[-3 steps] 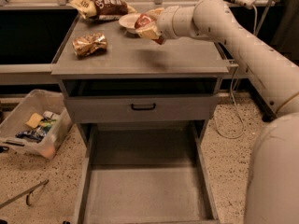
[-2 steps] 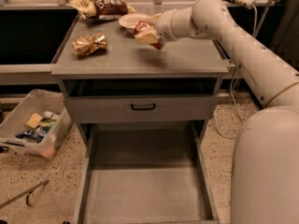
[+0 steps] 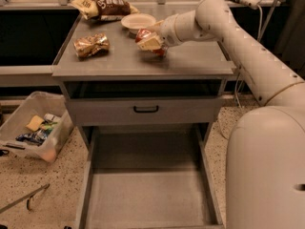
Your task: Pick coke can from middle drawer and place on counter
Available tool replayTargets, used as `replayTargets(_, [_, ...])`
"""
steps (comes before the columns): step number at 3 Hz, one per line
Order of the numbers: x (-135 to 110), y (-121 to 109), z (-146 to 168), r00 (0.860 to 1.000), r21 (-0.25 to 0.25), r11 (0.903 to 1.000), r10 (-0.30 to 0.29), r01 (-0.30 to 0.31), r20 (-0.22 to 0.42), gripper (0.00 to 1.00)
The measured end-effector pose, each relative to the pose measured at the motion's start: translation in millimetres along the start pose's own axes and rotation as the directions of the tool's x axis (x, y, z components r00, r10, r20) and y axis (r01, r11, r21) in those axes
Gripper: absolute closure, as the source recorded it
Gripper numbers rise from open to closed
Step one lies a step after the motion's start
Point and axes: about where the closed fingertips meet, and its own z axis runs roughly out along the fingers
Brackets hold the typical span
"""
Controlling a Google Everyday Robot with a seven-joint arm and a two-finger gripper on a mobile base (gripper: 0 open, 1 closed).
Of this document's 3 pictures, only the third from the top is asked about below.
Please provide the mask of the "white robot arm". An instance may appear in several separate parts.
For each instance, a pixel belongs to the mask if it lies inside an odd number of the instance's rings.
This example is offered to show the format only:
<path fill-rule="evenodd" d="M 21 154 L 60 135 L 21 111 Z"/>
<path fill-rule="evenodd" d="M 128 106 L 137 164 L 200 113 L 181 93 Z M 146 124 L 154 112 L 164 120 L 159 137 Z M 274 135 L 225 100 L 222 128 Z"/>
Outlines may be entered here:
<path fill-rule="evenodd" d="M 200 0 L 136 39 L 143 51 L 215 38 L 259 106 L 232 129 L 226 229 L 305 229 L 305 81 L 235 21 L 225 0 Z"/>

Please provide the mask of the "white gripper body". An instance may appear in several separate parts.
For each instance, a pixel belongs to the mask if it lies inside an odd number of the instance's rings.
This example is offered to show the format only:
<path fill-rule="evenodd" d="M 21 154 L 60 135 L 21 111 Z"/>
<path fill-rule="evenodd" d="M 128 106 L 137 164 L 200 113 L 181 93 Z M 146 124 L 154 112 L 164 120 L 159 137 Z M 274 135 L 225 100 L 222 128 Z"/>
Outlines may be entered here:
<path fill-rule="evenodd" d="M 194 10 L 166 18 L 161 23 L 158 34 L 169 47 L 188 41 L 201 41 L 204 35 L 196 22 Z"/>

